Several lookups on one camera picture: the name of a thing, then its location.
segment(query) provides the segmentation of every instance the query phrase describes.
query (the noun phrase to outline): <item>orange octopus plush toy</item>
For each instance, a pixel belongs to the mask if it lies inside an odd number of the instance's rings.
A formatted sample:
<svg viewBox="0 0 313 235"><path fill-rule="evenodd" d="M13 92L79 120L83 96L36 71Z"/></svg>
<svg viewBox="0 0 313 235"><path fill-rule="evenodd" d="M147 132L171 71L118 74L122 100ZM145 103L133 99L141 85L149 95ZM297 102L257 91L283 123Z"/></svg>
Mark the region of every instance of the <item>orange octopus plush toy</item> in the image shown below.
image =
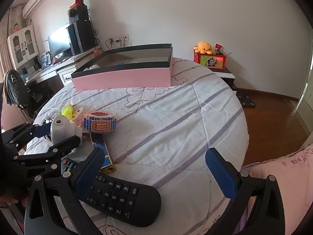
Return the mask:
<svg viewBox="0 0 313 235"><path fill-rule="evenodd" d="M212 55L212 46L207 42L199 42L198 46L193 48L196 53Z"/></svg>

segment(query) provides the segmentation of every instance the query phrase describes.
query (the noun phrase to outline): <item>bed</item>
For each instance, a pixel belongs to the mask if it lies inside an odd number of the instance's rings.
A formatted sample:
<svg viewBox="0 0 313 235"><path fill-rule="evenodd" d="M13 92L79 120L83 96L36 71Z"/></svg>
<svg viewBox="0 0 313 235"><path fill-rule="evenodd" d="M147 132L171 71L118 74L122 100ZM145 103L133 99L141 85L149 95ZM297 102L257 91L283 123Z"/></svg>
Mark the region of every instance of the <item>bed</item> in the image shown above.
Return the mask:
<svg viewBox="0 0 313 235"><path fill-rule="evenodd" d="M152 225L138 228L82 203L103 234L205 234L227 207L229 200L207 168L204 154L215 147L240 170L249 139L241 104L223 80L195 62L174 58L172 75L169 88L77 92L71 83L34 122L59 114L69 102L76 109L115 114L115 131L104 135L117 168L110 176L155 187L162 207ZM50 146L47 140L35 138L26 154L44 153ZM70 158L84 160L85 152L76 149ZM74 230L60 199L57 202L65 224Z"/></svg>

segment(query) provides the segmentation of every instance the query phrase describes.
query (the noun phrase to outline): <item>pink box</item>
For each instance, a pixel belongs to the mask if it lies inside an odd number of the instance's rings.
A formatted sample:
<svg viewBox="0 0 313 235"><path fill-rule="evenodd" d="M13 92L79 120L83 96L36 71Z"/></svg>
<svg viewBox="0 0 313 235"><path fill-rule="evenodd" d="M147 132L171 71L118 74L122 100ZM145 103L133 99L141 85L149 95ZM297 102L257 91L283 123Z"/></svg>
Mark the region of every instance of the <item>pink box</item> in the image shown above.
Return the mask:
<svg viewBox="0 0 313 235"><path fill-rule="evenodd" d="M97 64L100 68L85 70ZM170 87L173 48L151 44L108 50L72 73L77 91L126 88Z"/></svg>

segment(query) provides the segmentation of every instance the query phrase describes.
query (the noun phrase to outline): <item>red triangular object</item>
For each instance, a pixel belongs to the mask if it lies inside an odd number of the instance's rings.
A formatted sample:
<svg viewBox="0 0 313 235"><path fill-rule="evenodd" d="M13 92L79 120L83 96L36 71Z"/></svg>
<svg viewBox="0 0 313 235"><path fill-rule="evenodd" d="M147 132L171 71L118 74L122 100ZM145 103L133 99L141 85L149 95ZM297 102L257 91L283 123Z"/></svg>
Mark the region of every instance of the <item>red triangular object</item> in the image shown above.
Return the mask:
<svg viewBox="0 0 313 235"><path fill-rule="evenodd" d="M75 3L72 6L70 6L70 9L74 8L75 6L79 6L79 5L82 5L81 0L75 0Z"/></svg>

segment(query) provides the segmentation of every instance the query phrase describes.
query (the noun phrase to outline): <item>silver screw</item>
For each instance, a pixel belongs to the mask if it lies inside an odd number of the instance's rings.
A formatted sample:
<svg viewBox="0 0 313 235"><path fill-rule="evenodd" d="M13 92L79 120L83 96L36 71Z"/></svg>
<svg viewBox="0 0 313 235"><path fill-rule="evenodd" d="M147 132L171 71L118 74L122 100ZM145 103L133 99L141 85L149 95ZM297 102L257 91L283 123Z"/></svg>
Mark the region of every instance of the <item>silver screw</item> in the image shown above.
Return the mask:
<svg viewBox="0 0 313 235"><path fill-rule="evenodd" d="M274 182L276 180L276 178L273 175L269 175L269 179Z"/></svg>
<svg viewBox="0 0 313 235"><path fill-rule="evenodd" d="M41 176L40 176L40 175L38 175L38 176L35 177L35 181L36 181L36 182L38 182L39 180L41 180Z"/></svg>
<svg viewBox="0 0 313 235"><path fill-rule="evenodd" d="M63 173L64 178L68 178L70 175L71 175L71 173L69 171L66 171Z"/></svg>
<svg viewBox="0 0 313 235"><path fill-rule="evenodd" d="M240 172L240 175L241 175L242 177L246 178L246 177L249 176L249 173L246 172L245 170L242 170L242 171Z"/></svg>

